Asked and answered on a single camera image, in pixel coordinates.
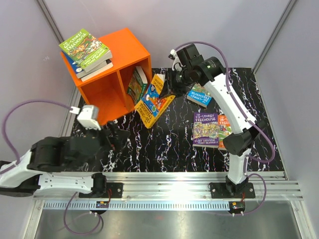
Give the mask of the bright blue paperback book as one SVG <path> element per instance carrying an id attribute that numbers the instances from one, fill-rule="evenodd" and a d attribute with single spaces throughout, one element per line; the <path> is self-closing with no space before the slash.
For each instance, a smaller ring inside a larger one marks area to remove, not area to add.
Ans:
<path id="1" fill-rule="evenodd" d="M 164 87 L 165 75 L 155 74 L 146 93 L 135 105 L 146 128 L 151 128 L 167 109 L 175 96 L 167 96 L 160 99 L 160 93 Z"/>

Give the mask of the green 104-storey treehouse book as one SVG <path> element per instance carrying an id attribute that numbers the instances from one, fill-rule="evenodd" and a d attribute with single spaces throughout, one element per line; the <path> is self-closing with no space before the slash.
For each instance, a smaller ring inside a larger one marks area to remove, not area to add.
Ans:
<path id="1" fill-rule="evenodd" d="M 136 66 L 127 89 L 127 94 L 132 98 L 134 105 L 143 97 L 147 85 L 148 80 L 142 67 Z"/>

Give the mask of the teal 26-storey treehouse book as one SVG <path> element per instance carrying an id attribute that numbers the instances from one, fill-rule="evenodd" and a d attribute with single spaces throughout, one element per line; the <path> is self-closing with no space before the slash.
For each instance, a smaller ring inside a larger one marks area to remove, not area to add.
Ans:
<path id="1" fill-rule="evenodd" d="M 193 103 L 196 103 L 204 108 L 207 108 L 207 106 L 209 105 L 212 99 L 212 96 L 200 84 L 194 84 L 194 86 L 191 88 L 191 90 L 187 94 L 186 98 Z"/>

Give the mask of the purple 52-storey treehouse book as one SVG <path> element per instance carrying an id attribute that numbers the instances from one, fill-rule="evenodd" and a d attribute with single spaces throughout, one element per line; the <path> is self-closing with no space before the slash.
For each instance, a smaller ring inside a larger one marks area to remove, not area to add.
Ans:
<path id="1" fill-rule="evenodd" d="M 194 113 L 193 146 L 218 148 L 218 114 Z"/>

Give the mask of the orange 78-storey treehouse book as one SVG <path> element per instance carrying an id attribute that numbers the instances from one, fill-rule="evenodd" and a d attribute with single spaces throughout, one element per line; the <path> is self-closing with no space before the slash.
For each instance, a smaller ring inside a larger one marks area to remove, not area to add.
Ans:
<path id="1" fill-rule="evenodd" d="M 223 140 L 232 133 L 231 125 L 225 115 L 218 115 L 218 137 L 219 137 L 219 149 L 226 150 Z"/>

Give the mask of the blue 91-storey treehouse book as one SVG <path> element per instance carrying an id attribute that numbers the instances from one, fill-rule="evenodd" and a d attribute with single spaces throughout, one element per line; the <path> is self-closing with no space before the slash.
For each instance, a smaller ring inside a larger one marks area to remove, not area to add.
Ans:
<path id="1" fill-rule="evenodd" d="M 94 67 L 92 70 L 85 72 L 81 67 L 79 67 L 69 56 L 65 55 L 68 63 L 70 64 L 72 70 L 74 71 L 76 77 L 82 82 L 89 80 L 90 78 L 102 73 L 113 67 L 113 63 L 110 59 L 102 62 L 98 66 Z"/>

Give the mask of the lime 65-storey treehouse book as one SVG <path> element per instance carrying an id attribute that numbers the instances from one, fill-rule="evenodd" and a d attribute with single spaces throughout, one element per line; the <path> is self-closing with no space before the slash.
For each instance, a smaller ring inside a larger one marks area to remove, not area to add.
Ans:
<path id="1" fill-rule="evenodd" d="M 59 47 L 85 72 L 113 57 L 110 48 L 85 29 L 60 43 Z"/>

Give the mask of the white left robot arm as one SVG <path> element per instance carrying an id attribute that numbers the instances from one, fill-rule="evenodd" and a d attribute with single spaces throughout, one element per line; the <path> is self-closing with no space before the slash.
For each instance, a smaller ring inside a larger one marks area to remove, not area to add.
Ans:
<path id="1" fill-rule="evenodd" d="M 87 129 L 82 137 L 46 137 L 15 162 L 0 163 L 0 193 L 9 197 L 77 192 L 81 198 L 111 196 L 106 176 L 66 176 L 61 173 L 90 163 L 102 149 L 118 152 L 125 148 L 130 132 L 112 121 L 109 129 Z"/>

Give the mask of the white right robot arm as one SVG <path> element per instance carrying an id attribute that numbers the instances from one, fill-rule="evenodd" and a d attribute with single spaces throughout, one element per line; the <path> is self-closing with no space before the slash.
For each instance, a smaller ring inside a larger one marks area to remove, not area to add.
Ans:
<path id="1" fill-rule="evenodd" d="M 229 83 L 226 61 L 216 57 L 204 59 L 198 52 L 196 43 L 184 43 L 170 51 L 172 68 L 166 73 L 159 98 L 180 97 L 195 83 L 205 88 L 217 102 L 229 120 L 232 133 L 225 138 L 225 148 L 229 152 L 229 171 L 225 182 L 211 187 L 211 193 L 237 198 L 249 189 L 246 160 L 250 156 L 252 144 L 265 128 L 263 120 L 257 121 Z"/>

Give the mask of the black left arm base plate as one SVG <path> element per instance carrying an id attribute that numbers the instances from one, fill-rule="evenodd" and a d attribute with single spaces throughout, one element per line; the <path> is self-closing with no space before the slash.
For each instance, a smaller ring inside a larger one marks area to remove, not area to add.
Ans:
<path id="1" fill-rule="evenodd" d="M 92 192 L 88 194 L 79 193 L 79 198 L 95 199 L 95 198 L 109 198 L 120 199 L 123 194 L 123 183 L 106 183 L 104 187 L 92 187 Z"/>

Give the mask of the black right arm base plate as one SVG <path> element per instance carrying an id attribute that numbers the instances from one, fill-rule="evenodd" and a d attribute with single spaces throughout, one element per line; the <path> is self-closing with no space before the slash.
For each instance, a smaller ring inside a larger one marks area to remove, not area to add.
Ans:
<path id="1" fill-rule="evenodd" d="M 256 198 L 254 185 L 247 183 L 240 186 L 231 186 L 230 183 L 209 183 L 209 189 L 212 199 L 246 199 Z"/>

